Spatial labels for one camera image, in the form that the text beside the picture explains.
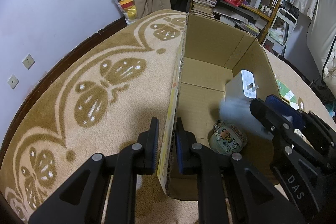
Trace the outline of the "green oval Pochacco board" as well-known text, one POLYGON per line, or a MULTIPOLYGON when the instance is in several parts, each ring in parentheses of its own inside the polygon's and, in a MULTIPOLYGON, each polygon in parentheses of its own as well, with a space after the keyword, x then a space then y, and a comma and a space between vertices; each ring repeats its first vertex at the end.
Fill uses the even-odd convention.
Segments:
POLYGON ((297 97, 294 93, 280 80, 276 80, 281 99, 295 110, 305 110, 302 98, 297 97))

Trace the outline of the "white rectangular power bank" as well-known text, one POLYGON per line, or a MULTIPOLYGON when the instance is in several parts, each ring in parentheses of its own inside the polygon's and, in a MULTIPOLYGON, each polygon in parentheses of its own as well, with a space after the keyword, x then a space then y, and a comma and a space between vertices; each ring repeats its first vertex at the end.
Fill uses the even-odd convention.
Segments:
POLYGON ((249 106, 257 98, 258 85, 252 72, 241 70, 225 85, 225 98, 219 104, 219 118, 246 134, 272 140, 273 135, 251 114, 249 106))

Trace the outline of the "cartoon case with keyring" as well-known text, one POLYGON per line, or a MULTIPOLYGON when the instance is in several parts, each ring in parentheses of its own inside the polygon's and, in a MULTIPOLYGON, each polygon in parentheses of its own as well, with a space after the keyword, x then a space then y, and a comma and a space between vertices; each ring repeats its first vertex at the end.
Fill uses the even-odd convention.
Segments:
POLYGON ((209 138, 210 148, 219 154, 230 156, 240 152, 247 144, 247 135, 232 123, 217 120, 209 138))

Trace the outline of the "white metal trolley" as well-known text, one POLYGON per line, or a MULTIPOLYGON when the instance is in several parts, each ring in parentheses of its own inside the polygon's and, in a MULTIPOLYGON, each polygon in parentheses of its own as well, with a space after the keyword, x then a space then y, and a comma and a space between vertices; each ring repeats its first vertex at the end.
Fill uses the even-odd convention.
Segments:
POLYGON ((296 28, 297 22, 298 15, 280 7, 266 33, 262 46, 277 57, 280 57, 285 51, 288 39, 296 28))

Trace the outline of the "beige patterned round rug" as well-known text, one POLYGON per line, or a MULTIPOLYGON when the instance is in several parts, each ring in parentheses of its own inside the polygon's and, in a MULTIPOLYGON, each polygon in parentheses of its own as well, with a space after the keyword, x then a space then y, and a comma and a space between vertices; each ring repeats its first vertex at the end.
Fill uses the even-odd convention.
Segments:
MULTIPOLYGON (((67 69, 37 100, 16 130, 1 166, 1 192, 27 223, 31 215, 96 152, 110 155, 159 120, 159 159, 180 42, 154 35, 161 10, 120 30, 67 69)), ((286 81, 333 126, 319 98, 286 63, 266 52, 277 79, 286 81)), ((197 223, 194 201, 171 198, 157 174, 138 177, 137 223, 197 223)))

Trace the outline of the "stack of books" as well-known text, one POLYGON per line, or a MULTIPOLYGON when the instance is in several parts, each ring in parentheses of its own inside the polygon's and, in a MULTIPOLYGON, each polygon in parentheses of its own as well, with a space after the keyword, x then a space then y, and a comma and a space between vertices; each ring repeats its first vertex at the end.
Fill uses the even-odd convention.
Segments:
POLYGON ((215 15, 213 13, 213 9, 217 4, 217 0, 192 0, 192 8, 191 12, 208 16, 213 18, 215 15))

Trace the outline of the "white wall socket lower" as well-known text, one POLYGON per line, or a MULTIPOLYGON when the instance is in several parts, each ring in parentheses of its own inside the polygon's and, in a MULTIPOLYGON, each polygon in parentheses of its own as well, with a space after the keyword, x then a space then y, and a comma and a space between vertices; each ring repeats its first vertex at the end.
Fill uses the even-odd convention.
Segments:
POLYGON ((15 89, 17 84, 19 83, 19 80, 15 75, 11 75, 7 83, 12 89, 15 89))

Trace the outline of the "white wall socket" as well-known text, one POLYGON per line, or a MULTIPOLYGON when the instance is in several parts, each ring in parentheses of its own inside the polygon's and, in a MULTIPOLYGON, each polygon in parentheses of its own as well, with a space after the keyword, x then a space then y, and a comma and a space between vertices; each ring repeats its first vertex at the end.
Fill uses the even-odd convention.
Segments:
POLYGON ((11 75, 7 83, 12 89, 15 89, 17 84, 19 83, 19 80, 15 75, 11 75))
POLYGON ((25 66, 27 70, 29 70, 34 65, 34 63, 35 60, 30 54, 28 54, 22 61, 22 64, 25 66))

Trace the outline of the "white wall socket upper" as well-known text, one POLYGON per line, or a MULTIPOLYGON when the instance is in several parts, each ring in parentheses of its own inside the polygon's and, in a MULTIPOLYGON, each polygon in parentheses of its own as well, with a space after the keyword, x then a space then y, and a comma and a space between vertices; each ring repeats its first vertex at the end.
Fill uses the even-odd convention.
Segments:
POLYGON ((27 70, 29 70, 34 65, 34 63, 35 60, 30 54, 28 54, 22 61, 22 64, 25 66, 27 70))

